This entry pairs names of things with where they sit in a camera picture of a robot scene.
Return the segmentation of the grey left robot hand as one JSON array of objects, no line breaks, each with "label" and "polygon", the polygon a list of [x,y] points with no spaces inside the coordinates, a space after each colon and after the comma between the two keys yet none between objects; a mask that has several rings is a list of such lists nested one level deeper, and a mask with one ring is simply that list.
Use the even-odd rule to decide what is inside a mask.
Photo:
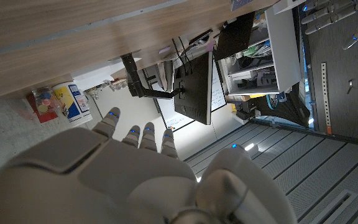
[{"label": "grey left robot hand", "polygon": [[[321,9],[309,14],[301,20],[301,24],[309,24],[321,17],[327,16],[328,18],[320,23],[317,23],[305,30],[306,35],[321,30],[331,24],[334,24],[342,19],[345,19],[358,12],[358,0],[343,0],[343,1],[312,1],[305,4],[302,8],[303,12],[315,10],[318,6],[325,5]],[[342,49],[347,50],[358,42],[358,29],[344,42]]]}]

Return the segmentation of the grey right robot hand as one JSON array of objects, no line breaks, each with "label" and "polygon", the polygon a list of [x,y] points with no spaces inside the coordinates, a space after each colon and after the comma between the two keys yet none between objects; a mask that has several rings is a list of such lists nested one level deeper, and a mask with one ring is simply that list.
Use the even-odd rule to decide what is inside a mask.
[{"label": "grey right robot hand", "polygon": [[120,111],[73,128],[0,168],[0,223],[296,223],[283,190],[240,146],[197,178],[173,132],[156,147],[152,123],[115,140]]}]

